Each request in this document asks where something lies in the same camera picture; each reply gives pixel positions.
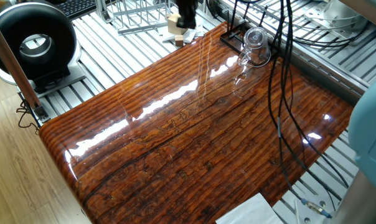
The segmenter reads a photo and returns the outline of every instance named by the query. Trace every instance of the wooden floor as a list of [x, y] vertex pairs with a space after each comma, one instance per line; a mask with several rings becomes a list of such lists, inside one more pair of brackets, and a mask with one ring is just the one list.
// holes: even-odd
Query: wooden floor
[[[0, 80], [0, 224], [90, 223], [33, 127], [18, 127], [21, 99]], [[30, 115], [22, 124], [34, 122]]]

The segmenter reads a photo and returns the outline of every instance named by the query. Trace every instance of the black keyboard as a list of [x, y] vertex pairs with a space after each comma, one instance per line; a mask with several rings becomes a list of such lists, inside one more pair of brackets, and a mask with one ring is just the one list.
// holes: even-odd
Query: black keyboard
[[94, 0], [67, 0], [62, 4], [56, 4], [56, 6], [63, 12], [69, 19], [74, 19], [83, 14], [86, 14], [95, 7]]

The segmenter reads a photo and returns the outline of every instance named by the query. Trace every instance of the wooden block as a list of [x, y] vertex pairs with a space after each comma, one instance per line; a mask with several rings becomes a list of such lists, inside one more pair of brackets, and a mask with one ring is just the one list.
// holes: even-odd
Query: wooden block
[[174, 13], [167, 19], [167, 27], [169, 29], [169, 32], [175, 35], [183, 35], [185, 32], [187, 32], [187, 29], [181, 29], [177, 27], [177, 21], [178, 18], [180, 18], [180, 14]]
[[184, 46], [184, 36], [183, 35], [176, 35], [174, 40], [176, 40], [176, 46], [177, 47]]

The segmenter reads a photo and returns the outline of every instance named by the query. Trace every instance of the wire rack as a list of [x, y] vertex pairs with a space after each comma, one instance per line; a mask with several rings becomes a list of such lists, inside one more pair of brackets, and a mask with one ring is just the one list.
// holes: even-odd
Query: wire rack
[[[240, 54], [241, 50], [244, 48], [245, 43], [243, 42], [243, 36], [245, 35], [246, 31], [249, 28], [251, 28], [248, 25], [248, 22], [245, 20], [247, 12], [248, 12], [251, 4], [253, 4], [253, 3], [249, 2], [247, 4], [246, 11], [245, 11], [242, 19], [239, 20], [238, 22], [235, 22], [235, 15], [237, 13], [238, 0], [235, 1], [235, 7], [233, 8], [231, 19], [230, 19], [230, 11], [229, 10], [226, 9], [222, 12], [224, 14], [227, 14], [227, 32], [221, 35], [220, 40], [223, 43], [225, 43], [227, 46], [232, 48], [234, 51], [236, 51], [238, 54]], [[261, 17], [261, 21], [260, 21], [258, 27], [262, 27], [264, 17], [268, 13], [267, 9], [268, 9], [268, 7], [264, 8], [263, 16]]]
[[114, 0], [110, 10], [102, 0], [96, 0], [97, 14], [107, 23], [119, 22], [119, 34], [152, 29], [167, 25], [165, 15], [170, 14], [172, 6], [168, 0]]

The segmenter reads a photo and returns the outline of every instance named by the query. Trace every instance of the light blue robot arm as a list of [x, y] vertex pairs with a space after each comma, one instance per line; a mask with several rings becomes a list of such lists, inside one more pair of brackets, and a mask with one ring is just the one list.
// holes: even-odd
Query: light blue robot arm
[[376, 83], [356, 104], [349, 123], [350, 147], [365, 176], [376, 186]]

